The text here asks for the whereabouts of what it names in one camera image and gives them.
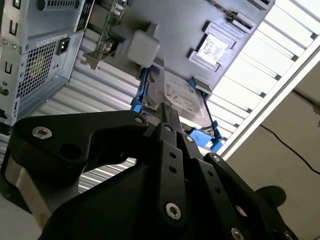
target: white plastic part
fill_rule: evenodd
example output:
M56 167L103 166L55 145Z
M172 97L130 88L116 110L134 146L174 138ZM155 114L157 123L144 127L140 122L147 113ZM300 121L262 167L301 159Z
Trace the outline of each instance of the white plastic part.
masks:
M160 42L142 30L137 30L126 50L126 56L142 67L151 67L160 49Z

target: white wall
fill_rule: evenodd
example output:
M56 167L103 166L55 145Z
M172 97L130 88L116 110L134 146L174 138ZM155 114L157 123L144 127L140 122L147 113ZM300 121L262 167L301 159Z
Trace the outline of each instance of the white wall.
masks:
M37 240L41 234L36 220L0 195L0 239Z
M320 64L298 86L320 100ZM320 116L291 93L263 125L320 171ZM259 127L227 161L254 189L282 187L287 200L279 208L285 222L304 240L320 236L320 175L313 173L295 154L268 131Z

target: black cable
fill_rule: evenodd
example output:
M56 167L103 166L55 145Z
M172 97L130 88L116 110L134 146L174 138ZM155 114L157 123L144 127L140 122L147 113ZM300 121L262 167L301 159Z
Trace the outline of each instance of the black cable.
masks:
M214 120L212 119L212 116L211 116L211 113L210 113L210 109L208 107L207 100L206 100L206 97L205 97L205 93L202 92L201 95L202 95L202 98L203 98L203 102L204 102L204 106L206 108L206 111L209 114L209 118L210 118L210 121L211 121L211 127L212 127L212 130L213 130L214 129Z
M319 172L319 171L315 170L299 153L297 153L292 147L290 147L288 144L286 144L284 141L282 141L282 140L280 139L280 137L278 137L278 135L277 135L274 131L270 130L269 128L267 128L267 127L265 127L265 126L263 126L263 125L260 125L260 127L262 127L263 129L267 130L269 133L271 133L272 135L274 135L275 138L276 138L280 143L282 143L282 144L283 144L284 146L286 146L291 152L293 152L295 155L297 155L297 156L305 163L305 165L308 166L308 168L309 168L312 172L320 175L320 172Z
M303 93L301 93L300 91L293 89L292 92L297 95L298 97L300 97L301 99L303 99L305 102L307 102L309 105L316 107L317 103L312 100L310 97L304 95Z

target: screw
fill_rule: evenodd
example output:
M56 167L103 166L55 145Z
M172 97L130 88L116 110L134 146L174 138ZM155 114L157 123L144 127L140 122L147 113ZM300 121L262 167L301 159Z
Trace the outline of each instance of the screw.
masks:
M179 221L181 219L180 208L174 203L168 203L165 206L165 211L172 220Z
M138 116L136 116L135 118L134 118L134 120L136 120L138 123L143 123L144 121L140 118L140 117L138 117Z
M2 94L3 96L8 96L9 95L9 91L8 91L8 89L0 86L0 94Z
M246 217L246 218L248 217L247 214L246 214L246 212L245 212L240 206L236 205L236 206L235 206L235 209L236 209L237 212L240 213L242 216L244 216L244 217Z
M185 137L190 143L193 143L194 142L194 140L192 139L192 137L190 137L190 136L186 136Z
M164 128L167 129L169 132L172 132L172 128L169 127L168 125L165 125Z
M37 126L32 130L32 135L37 139L49 139L52 137L52 131L44 126Z
M119 11L121 11L121 12L125 9L125 8L124 8L121 4L119 4L119 3L115 6L115 8L118 9Z
M116 15L117 17L119 17L119 16L121 15L121 11L119 11L119 10L116 9L116 8L112 11L112 13L113 13L114 15Z
M236 228L231 229L231 234L232 234L233 239L235 239L235 240L244 240L245 239L244 236L242 235L242 233Z
M212 171L208 171L208 174L209 174L210 177L213 177L213 176L214 176L214 174L212 173Z
M293 240L293 238L289 235L289 233L285 232L284 235L288 240Z
M217 156L213 156L214 160L217 162L217 163L220 163L220 158L218 158Z

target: hard drive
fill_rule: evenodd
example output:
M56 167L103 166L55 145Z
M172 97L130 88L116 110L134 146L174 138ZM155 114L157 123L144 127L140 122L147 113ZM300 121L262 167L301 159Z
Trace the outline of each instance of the hard drive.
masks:
M145 86L142 104L156 110L166 103L178 111L179 116L199 126L211 126L204 99L183 78L163 68L152 66Z

